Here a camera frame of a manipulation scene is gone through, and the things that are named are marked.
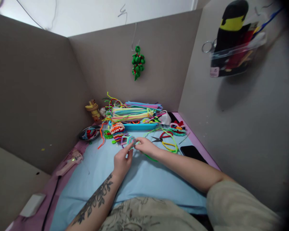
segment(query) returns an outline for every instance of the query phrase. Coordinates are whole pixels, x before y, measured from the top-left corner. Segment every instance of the table surface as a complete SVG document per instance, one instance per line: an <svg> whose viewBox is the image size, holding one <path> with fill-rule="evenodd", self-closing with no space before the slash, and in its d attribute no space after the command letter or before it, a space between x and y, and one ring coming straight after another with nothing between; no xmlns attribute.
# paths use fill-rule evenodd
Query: table surface
<svg viewBox="0 0 289 231"><path fill-rule="evenodd" d="M174 112L173 115L179 120L179 121L183 121L182 117L180 116L180 114L178 112ZM187 132L189 134L188 138L190 139L190 141L193 143L193 145L197 148L197 150L199 151L199 153L203 156L203 158L208 162L209 165L211 165L212 167L220 170L220 168L218 167L218 165L215 163L215 161L213 160L213 158L209 155L209 153L207 152L207 150L204 148L204 146L200 143L200 141L198 140L198 138L196 137L196 135L192 132L192 130L188 127L188 125L184 122ZM82 154L85 152L87 146L89 145L88 142L85 141L79 141L74 148L78 149ZM54 189L57 183L57 176L56 176L56 172L58 170L60 170L64 165L66 160L69 159L71 152L67 155L67 157L58 165L58 167L54 170L51 179L48 181L48 183L46 184L46 186L44 187L44 190L42 191L42 193L46 194L46 198L45 200L42 202L40 208L38 209L37 213L30 217L30 218L26 218L24 219L21 216L18 216L15 221L13 222L13 226L10 229L7 229L6 231L31 231L31 230L36 230L37 227L42 227L43 224L43 220L45 217L45 214L47 212L48 206L50 204L51 201L51 197L54 193ZM54 216L54 212L56 209L56 205L59 199L59 196L61 194L61 192L63 191L64 187L66 186L66 184L68 183L71 175L73 174L75 168L77 165L74 165L61 179L60 182L58 183L58 188L56 191L56 194L54 196L53 202L52 202L52 206L49 210L48 213L48 218L46 221L46 225L45 225L45 230L49 230L52 220L53 220L53 216Z"/></svg>

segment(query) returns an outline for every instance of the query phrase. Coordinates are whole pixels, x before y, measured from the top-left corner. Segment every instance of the forearm tattoo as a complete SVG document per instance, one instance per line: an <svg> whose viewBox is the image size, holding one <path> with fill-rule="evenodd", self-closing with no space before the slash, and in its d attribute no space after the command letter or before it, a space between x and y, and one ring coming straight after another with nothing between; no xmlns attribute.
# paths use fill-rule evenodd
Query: forearm tattoo
<svg viewBox="0 0 289 231"><path fill-rule="evenodd" d="M81 223L85 219L85 213L87 212L87 218L92 213L92 207L96 207L98 203L98 208L104 204L105 200L103 196L106 195L107 191L110 191L110 185L112 184L112 181L110 179L112 178L112 174L110 174L107 179L101 184L101 186L95 191L95 193L90 197L90 199L87 201L87 203L84 205L84 207L80 210L80 212L76 215L76 217L73 220L73 224L75 223Z"/></svg>

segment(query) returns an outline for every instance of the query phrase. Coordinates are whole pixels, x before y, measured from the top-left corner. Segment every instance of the metal bowl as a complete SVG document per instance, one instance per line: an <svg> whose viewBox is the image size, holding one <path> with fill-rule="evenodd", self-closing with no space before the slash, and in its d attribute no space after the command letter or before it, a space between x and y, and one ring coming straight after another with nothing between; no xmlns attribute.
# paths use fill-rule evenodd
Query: metal bowl
<svg viewBox="0 0 289 231"><path fill-rule="evenodd" d="M90 139L84 140L82 136L84 135L84 133L87 131L88 128L95 128L96 133ZM100 128L101 127L99 125L93 125L93 126L87 127L78 134L78 138L82 141L87 141L87 142L94 141L96 138L98 138L100 136Z"/></svg>

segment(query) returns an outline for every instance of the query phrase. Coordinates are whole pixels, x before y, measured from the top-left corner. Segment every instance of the black phone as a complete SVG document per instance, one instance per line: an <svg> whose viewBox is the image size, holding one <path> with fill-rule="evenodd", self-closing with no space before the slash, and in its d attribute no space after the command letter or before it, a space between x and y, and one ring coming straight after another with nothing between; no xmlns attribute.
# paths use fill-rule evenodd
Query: black phone
<svg viewBox="0 0 289 231"><path fill-rule="evenodd" d="M201 154L199 153L199 151L196 149L195 146L183 146L180 148L182 154L184 156L187 156L187 157L190 157L190 158L194 158L194 159L197 159L197 160L200 160L204 163L208 163L206 162L206 160L201 156Z"/></svg>

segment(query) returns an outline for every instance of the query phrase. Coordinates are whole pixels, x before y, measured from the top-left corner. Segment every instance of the light blue mat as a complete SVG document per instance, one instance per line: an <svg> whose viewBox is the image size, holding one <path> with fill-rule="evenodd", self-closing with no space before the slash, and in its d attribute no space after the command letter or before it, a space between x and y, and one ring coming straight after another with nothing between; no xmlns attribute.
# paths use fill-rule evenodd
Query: light blue mat
<svg viewBox="0 0 289 231"><path fill-rule="evenodd" d="M134 137L142 137L145 133L143 131L129 132ZM161 133L162 131L150 133L147 138L153 141L151 136L159 137ZM183 139L184 137L175 136L177 144ZM51 231L65 230L87 200L113 171L113 157L122 147L112 144L112 140L106 140L99 150L97 148L103 141L101 138L88 146L84 153L83 163L76 167L59 197ZM165 138L164 141L173 143L171 138ZM154 144L165 149L160 142ZM193 145L189 138L178 147L188 145ZM114 206L134 197L171 200L189 213L207 213L206 198L202 194L177 174L162 164L151 161L137 150L134 150L131 169L119 188Z"/></svg>

